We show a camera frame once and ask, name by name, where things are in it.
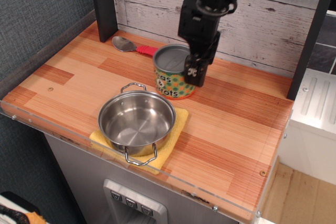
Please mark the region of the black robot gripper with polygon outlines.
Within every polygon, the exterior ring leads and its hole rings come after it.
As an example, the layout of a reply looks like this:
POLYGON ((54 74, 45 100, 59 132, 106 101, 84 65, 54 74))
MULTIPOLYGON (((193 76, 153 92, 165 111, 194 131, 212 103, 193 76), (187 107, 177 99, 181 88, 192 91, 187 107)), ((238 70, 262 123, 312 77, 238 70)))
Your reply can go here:
POLYGON ((217 31, 219 19, 198 10, 197 1, 183 1, 178 36, 187 41, 191 53, 185 59, 184 80, 202 87, 208 64, 213 63, 220 33, 217 31))

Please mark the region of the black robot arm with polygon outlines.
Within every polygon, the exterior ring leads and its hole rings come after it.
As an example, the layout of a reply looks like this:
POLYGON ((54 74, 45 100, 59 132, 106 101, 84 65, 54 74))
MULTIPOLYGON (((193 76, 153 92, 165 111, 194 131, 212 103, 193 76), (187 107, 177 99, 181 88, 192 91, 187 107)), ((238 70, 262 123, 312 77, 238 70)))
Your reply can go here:
POLYGON ((237 0, 184 0, 178 35, 189 45, 184 63, 185 82, 201 87, 213 63, 221 33, 220 18, 235 12, 237 0))

